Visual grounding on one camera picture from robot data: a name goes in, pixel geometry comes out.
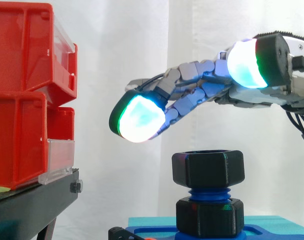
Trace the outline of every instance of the robotic finger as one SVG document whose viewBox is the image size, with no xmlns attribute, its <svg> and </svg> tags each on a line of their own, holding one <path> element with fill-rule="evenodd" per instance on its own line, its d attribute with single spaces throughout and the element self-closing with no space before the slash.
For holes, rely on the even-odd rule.
<svg viewBox="0 0 304 240">
<path fill-rule="evenodd" d="M 304 40 L 258 35 L 236 42 L 213 61 L 183 63 L 151 79 L 133 80 L 125 90 L 109 126 L 135 143 L 157 137 L 210 101 L 242 108 L 278 104 L 304 115 Z"/>
</svg>

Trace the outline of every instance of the screw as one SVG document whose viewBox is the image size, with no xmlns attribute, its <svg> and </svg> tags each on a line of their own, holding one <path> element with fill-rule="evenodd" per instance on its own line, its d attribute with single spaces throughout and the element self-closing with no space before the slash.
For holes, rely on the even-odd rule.
<svg viewBox="0 0 304 240">
<path fill-rule="evenodd" d="M 80 194 L 83 190 L 83 181 L 81 179 L 76 180 L 72 183 L 72 192 L 75 194 Z"/>
</svg>

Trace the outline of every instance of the black clamp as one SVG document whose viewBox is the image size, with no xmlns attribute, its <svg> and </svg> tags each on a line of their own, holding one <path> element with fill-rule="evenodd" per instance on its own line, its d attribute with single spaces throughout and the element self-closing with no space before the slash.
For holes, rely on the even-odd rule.
<svg viewBox="0 0 304 240">
<path fill-rule="evenodd" d="M 122 227 L 115 226 L 108 231 L 108 240 L 145 240 Z"/>
</svg>

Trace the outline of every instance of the blue base plate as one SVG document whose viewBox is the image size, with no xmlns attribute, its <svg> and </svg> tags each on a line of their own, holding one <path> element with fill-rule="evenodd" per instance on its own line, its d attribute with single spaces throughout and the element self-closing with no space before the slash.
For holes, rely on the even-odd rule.
<svg viewBox="0 0 304 240">
<path fill-rule="evenodd" d="M 281 217 L 248 216 L 244 220 L 246 225 L 237 237 L 206 240 L 304 240 L 304 227 Z M 129 219 L 127 230 L 142 238 L 156 240 L 205 240 L 178 232 L 173 225 L 175 222 L 175 217 L 134 217 Z"/>
</svg>

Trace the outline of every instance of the black fingertip cap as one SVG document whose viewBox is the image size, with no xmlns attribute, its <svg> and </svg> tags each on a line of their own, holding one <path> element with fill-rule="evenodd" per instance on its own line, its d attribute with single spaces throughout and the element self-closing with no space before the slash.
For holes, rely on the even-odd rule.
<svg viewBox="0 0 304 240">
<path fill-rule="evenodd" d="M 126 107 L 128 106 L 129 102 L 138 94 L 139 92 L 132 89 L 127 91 L 122 97 L 121 99 L 117 102 L 117 104 L 115 105 L 115 107 L 113 108 L 111 114 L 110 114 L 110 118 L 108 120 L 108 125 L 110 127 L 110 130 L 121 136 L 118 130 L 118 125 L 119 125 L 119 119 L 123 113 L 123 111 L 126 109 Z"/>
<path fill-rule="evenodd" d="M 289 46 L 280 33 L 261 36 L 255 45 L 258 70 L 268 87 L 290 84 Z"/>
</svg>

